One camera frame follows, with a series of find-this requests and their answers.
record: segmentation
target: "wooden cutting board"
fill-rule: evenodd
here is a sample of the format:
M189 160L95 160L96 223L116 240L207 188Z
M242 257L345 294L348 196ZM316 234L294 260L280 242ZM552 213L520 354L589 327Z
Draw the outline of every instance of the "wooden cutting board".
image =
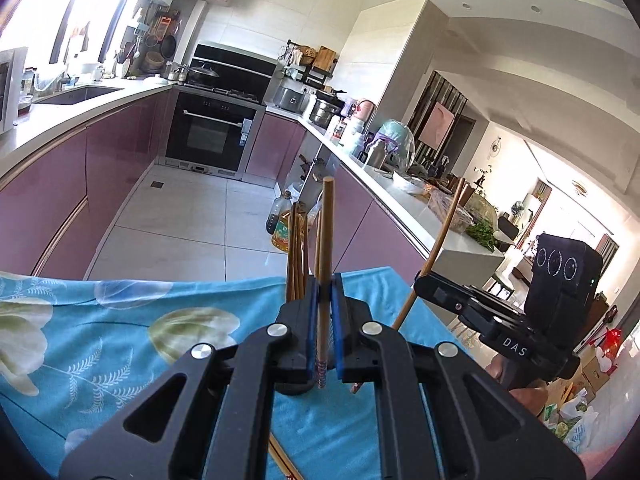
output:
M320 50L318 51L318 55L314 60L313 66L319 68L320 70L331 72L337 56L338 53L334 50L331 50L330 48L327 48L325 46L321 46Z

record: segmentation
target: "silver screw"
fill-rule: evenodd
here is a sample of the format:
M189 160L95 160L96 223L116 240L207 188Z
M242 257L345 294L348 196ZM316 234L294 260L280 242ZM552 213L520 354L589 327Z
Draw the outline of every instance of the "silver screw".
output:
M442 357L455 357L458 355L458 347L453 343L442 343L438 345L438 354Z
M376 323L375 321L367 321L362 326L362 331L367 335L378 335L382 332L382 325L380 323Z
M206 343L200 343L191 349L191 357L196 359L204 359L211 355L213 348Z
M274 323L272 325L269 325L269 327L267 328L267 334L269 334L271 337L279 337L281 335L285 335L288 331L289 329L287 328L287 325L283 325L282 323Z

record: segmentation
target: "white countertop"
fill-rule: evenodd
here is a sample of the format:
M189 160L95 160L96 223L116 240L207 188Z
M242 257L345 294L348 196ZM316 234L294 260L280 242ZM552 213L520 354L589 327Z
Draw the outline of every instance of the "white countertop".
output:
M267 111L295 120L302 124L313 136L331 150L354 176L357 177L376 196L378 201L415 237L428 254L435 243L435 238L440 231L442 223L437 216L427 207L426 203L398 189L393 180L387 178L373 168L364 166L359 160L346 153L341 146L335 144L324 136L324 130L305 121L299 114L287 112L275 106L268 105ZM482 256L494 256L499 260L504 258L498 250L493 252L482 247L478 242L466 234L457 234L449 231L442 246L443 250L460 253L481 254Z
M101 86L121 90L74 105L31 105L27 115L18 117L17 126L5 134L0 134L0 178L57 136L122 105L167 91L171 85L149 84L142 80L106 79L89 85L78 84L74 88Z

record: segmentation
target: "oven handle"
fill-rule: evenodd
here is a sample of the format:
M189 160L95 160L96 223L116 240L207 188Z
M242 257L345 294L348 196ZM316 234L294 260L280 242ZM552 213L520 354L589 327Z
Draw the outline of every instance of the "oven handle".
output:
M222 119L216 119L214 117L207 117L206 115L192 114L191 112L188 112L187 110L183 110L182 113L184 115L190 115L191 117L199 117L201 119L208 119L209 121L216 121L217 123L231 124L232 126L237 126L238 128L242 128L242 123L232 123L231 121L223 121Z

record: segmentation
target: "microwave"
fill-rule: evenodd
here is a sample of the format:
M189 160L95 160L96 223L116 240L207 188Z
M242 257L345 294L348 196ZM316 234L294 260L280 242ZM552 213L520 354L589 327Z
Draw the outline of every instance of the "microwave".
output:
M0 134L11 130L18 117L20 85L27 59L27 47L0 52Z

